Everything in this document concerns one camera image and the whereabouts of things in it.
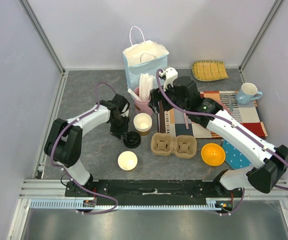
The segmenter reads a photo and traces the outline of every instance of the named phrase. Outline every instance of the blue polka dot cloth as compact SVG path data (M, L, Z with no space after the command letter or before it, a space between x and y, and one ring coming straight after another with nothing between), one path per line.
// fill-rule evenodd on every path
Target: blue polka dot cloth
M226 154L225 161L233 168L233 169L241 169L244 167L248 167L251 165L250 161L232 144L228 141L224 141L223 149Z

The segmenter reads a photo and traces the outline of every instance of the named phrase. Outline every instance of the light blue mug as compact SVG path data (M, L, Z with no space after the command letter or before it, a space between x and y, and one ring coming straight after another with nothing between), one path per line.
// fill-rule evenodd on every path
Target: light blue mug
M252 83L244 83L236 95L237 103L246 105L252 100L259 99L263 96L261 91L257 91L257 87Z

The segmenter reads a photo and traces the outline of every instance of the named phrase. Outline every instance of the bag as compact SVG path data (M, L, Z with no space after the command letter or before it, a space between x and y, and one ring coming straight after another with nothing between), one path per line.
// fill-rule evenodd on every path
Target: bag
M137 28L143 36L143 42L133 45L131 32L133 28ZM156 76L158 69L164 69L167 65L167 49L154 41L145 41L143 32L139 27L133 26L129 31L129 40L131 47L123 51L125 64L125 72L127 79L127 88L135 90L139 86L140 74L150 74ZM153 88L157 88L157 81L154 81Z

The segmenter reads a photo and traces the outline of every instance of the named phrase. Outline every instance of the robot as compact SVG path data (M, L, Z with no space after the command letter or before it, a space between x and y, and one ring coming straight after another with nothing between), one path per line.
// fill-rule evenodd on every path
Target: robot
M204 128L222 136L243 153L252 164L250 167L222 171L214 179L215 191L220 193L223 190L231 191L236 188L251 186L262 193L269 193L287 169L271 152L276 153L288 163L288 148L284 145L276 147L257 137L234 120L215 100L201 97L196 83L188 76L178 77L178 73L174 68L168 67L163 72L160 72L159 76L165 80L164 93L177 107L190 112L206 114L187 114L192 122L200 124ZM159 113L160 101L162 101L165 111L173 108L159 88L152 89L150 97L149 106L156 114ZM130 122L130 117L128 116L129 106L129 102L123 96L116 94L112 100L100 101L99 108L83 119L79 120L82 115L67 120L56 119L44 148L45 153L50 156L60 132L69 123L78 120L63 135L66 139L62 138L59 140L55 149L54 161L61 165L78 184L91 190L93 177L79 160L82 137L96 126L109 123L111 125L111 135L122 139L128 148L138 147L140 136L136 132L128 132ZM228 125L226 122L207 114L229 119L232 124ZM244 130L253 139L261 142L264 147L259 147L254 141L238 131L238 128Z

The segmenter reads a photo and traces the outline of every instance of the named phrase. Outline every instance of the orange bowl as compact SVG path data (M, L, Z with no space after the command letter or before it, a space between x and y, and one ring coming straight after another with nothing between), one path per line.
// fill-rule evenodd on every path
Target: orange bowl
M202 159L210 166L221 165L226 158L224 149L215 143L206 144L201 151Z

